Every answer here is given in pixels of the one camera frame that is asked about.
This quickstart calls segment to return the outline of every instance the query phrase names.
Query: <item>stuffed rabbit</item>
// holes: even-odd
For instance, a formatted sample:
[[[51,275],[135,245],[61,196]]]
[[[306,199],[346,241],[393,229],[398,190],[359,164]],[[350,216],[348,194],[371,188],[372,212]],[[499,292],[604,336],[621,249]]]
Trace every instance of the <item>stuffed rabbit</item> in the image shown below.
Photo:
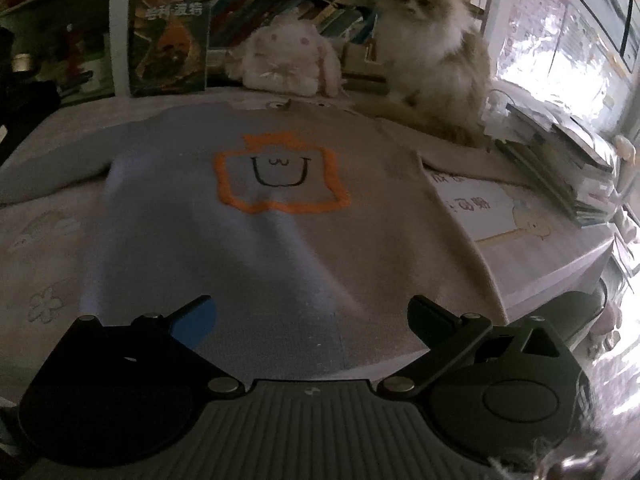
[[[335,97],[340,91],[340,61],[326,38],[295,12],[276,16],[233,49],[226,74],[247,88],[276,93]]]

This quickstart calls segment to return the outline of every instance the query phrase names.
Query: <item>plush toy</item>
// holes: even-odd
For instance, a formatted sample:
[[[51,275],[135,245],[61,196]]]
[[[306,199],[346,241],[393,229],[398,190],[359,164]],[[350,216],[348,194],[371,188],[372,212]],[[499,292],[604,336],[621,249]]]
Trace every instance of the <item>plush toy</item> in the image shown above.
[[[326,38],[295,12],[276,16],[233,49],[225,62],[230,79],[247,88],[335,97],[340,91],[340,61]]]

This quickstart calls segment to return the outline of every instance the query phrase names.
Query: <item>black ridged surface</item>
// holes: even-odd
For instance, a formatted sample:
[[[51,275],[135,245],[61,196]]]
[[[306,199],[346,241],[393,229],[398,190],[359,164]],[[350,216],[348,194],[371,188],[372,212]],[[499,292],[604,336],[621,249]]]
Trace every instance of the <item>black ridged surface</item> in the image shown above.
[[[444,446],[407,402],[363,381],[258,383],[211,402],[177,444],[108,470],[40,460],[26,480],[469,480],[492,471]]]

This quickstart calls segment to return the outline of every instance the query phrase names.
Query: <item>fluffy cat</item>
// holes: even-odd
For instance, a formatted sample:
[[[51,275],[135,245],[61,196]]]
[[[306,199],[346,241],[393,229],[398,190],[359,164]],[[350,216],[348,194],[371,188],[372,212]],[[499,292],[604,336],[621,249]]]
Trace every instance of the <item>fluffy cat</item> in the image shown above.
[[[389,94],[362,103],[384,117],[465,146],[484,146],[478,121],[490,58],[462,0],[380,0],[378,60]]]

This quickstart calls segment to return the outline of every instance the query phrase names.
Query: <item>metal screw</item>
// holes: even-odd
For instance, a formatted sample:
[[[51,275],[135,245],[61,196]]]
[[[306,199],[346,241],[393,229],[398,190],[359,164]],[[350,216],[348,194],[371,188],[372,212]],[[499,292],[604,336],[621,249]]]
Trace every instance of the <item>metal screw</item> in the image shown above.
[[[216,377],[207,383],[207,388],[215,394],[232,394],[240,387],[233,377]]]
[[[382,385],[390,392],[404,394],[415,388],[414,382],[408,377],[393,376],[382,381]]]

